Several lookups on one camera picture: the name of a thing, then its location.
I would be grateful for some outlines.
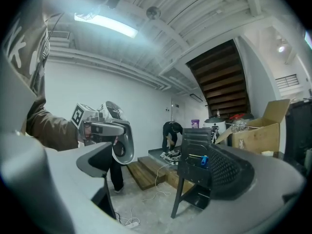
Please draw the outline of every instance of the cardboard box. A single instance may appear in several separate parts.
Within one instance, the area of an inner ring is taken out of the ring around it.
[[[244,149],[260,154],[263,151],[279,151],[280,123],[282,122],[290,104],[289,99],[270,101],[262,118],[247,122],[248,131],[233,133],[232,127],[223,132],[216,140],[216,144],[225,140],[232,134],[232,146],[240,148],[240,142]]]

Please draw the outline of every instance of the sleeve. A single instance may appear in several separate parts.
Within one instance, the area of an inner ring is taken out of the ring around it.
[[[162,128],[162,134],[164,136],[168,136],[168,134],[169,134],[169,124],[167,124],[167,123],[164,124],[164,126]]]
[[[74,124],[60,117],[55,117],[45,110],[43,65],[39,67],[38,77],[33,91],[36,101],[27,115],[26,132],[38,139],[42,145],[58,151],[78,147],[78,134]]]

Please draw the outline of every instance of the concrete floor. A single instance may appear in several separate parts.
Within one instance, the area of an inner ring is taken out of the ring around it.
[[[143,201],[153,198],[157,193],[155,187],[142,191],[132,178],[127,167],[122,167],[125,187],[120,194],[114,193],[113,184],[108,179],[111,200],[115,212],[121,217],[131,218],[131,208],[133,217],[140,219],[140,225],[132,230],[144,234],[171,234],[179,233],[184,226],[198,215],[201,210],[182,201],[179,205],[175,219],[170,217],[176,197],[176,189],[167,183],[160,185],[160,189],[170,192],[170,196],[158,193],[153,200]]]

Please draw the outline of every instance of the purple container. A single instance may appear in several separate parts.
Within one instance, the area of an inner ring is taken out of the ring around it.
[[[192,128],[199,128],[199,119],[191,119]]]

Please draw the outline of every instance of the vr controller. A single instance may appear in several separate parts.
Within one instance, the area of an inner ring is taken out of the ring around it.
[[[130,123],[123,111],[113,102],[107,101],[97,110],[77,103],[72,123],[78,129],[78,138],[85,145],[100,142],[113,143],[113,157],[120,164],[129,164],[134,158],[134,145]],[[91,127],[91,137],[85,137],[86,127]]]

